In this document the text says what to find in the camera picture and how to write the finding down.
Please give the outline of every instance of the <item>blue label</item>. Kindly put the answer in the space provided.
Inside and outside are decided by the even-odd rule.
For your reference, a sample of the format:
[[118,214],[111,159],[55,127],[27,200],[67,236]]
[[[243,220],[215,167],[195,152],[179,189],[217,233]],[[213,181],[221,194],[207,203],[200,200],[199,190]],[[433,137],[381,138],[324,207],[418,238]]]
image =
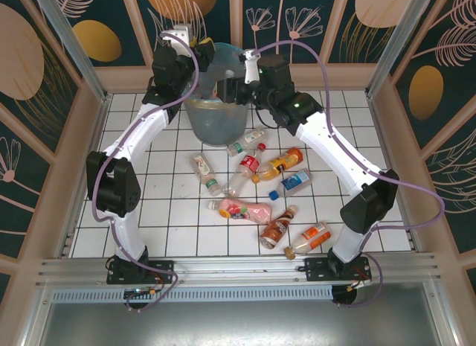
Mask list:
[[300,171],[284,179],[281,183],[284,185],[284,188],[289,191],[307,180],[309,180],[307,174],[304,171]]

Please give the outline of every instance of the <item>metal base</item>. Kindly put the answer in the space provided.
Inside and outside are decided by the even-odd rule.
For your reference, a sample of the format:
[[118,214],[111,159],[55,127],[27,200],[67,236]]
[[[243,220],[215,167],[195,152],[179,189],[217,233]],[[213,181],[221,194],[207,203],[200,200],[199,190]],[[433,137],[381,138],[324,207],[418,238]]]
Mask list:
[[300,266],[298,270],[306,273],[307,281],[349,281],[349,283],[352,283],[355,280],[362,279],[363,275],[369,280],[372,279],[369,260],[366,257],[358,257],[353,260],[352,266],[341,272],[341,277],[335,275],[335,272],[328,267],[327,261],[327,257],[306,258],[304,266]]
[[[148,266],[152,268],[173,271],[173,260],[149,260]],[[157,273],[162,279],[164,284],[172,283],[172,275]],[[117,260],[113,260],[109,263],[109,271],[106,279],[106,283],[109,285],[127,285],[127,284],[156,284],[157,280],[155,275],[148,271],[141,274],[123,273],[121,264]]]

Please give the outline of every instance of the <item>pink bottle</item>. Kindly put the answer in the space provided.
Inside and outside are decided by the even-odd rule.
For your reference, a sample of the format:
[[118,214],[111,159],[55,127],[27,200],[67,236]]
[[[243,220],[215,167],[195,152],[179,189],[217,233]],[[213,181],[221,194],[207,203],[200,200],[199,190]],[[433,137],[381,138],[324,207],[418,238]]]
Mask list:
[[267,225],[271,221],[272,207],[265,203],[222,199],[221,201],[210,201],[208,208],[218,211],[224,218],[250,220],[259,225]]

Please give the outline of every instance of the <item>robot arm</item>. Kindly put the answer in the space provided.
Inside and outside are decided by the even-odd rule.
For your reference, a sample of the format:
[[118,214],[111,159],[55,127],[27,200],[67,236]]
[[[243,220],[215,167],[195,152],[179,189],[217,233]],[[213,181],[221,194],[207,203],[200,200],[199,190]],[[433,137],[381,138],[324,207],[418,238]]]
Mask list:
[[[246,76],[217,83],[217,95],[226,103],[253,103],[270,111],[277,125],[308,144],[338,175],[353,198],[341,209],[344,226],[329,250],[329,267],[342,275],[360,255],[361,244],[371,228],[392,208],[396,185],[376,179],[362,170],[335,142],[321,105],[307,93],[295,91],[289,64],[282,56],[261,57],[254,50],[242,54]],[[345,147],[373,172],[398,179],[393,170],[382,172],[371,164],[336,130]]]
[[[196,44],[195,40],[190,43],[190,32],[189,25],[175,25],[173,30],[165,31],[188,43],[196,56],[199,70],[207,71],[213,60],[213,42],[207,39],[200,44]],[[89,153],[86,160],[88,197],[92,199],[99,169],[108,156],[113,154],[120,141],[126,139],[100,179],[96,207],[100,217],[111,217],[115,221],[120,244],[135,260],[145,264],[148,261],[147,248],[139,234],[134,212],[141,195],[134,169],[152,140],[174,119],[181,104],[152,114],[147,113],[179,99],[195,71],[193,60],[184,46],[171,37],[164,39],[170,40],[170,46],[159,47],[154,53],[154,76],[149,80],[147,93],[137,117],[110,147],[103,152]],[[135,274],[138,280],[141,274],[146,272],[131,263],[119,248],[116,248],[115,260],[123,267],[124,274]]]

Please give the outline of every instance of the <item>brown bottle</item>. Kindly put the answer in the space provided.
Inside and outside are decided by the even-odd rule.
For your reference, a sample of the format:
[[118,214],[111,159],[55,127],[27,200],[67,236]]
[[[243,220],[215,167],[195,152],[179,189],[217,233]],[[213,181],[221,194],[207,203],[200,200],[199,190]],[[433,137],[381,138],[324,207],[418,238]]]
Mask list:
[[260,235],[261,246],[273,249],[283,235],[286,234],[289,223],[297,212],[298,208],[296,206],[289,206],[281,216],[272,221]]

